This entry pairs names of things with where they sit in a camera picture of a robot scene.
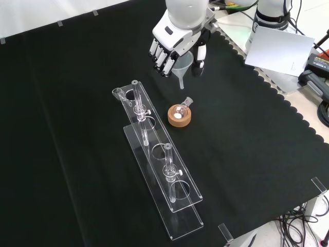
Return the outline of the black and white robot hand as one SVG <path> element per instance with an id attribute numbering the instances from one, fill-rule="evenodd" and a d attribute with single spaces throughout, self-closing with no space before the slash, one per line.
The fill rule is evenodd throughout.
<path id="1" fill-rule="evenodd" d="M 158 73 L 163 77 L 170 76 L 178 59 L 190 51 L 193 55 L 192 74 L 194 77 L 201 76 L 207 53 L 206 42 L 211 36 L 211 21 L 213 18 L 206 16 L 200 25 L 181 29 L 170 21 L 169 11 L 166 10 L 152 30 L 153 40 L 149 49 L 149 56 Z"/>

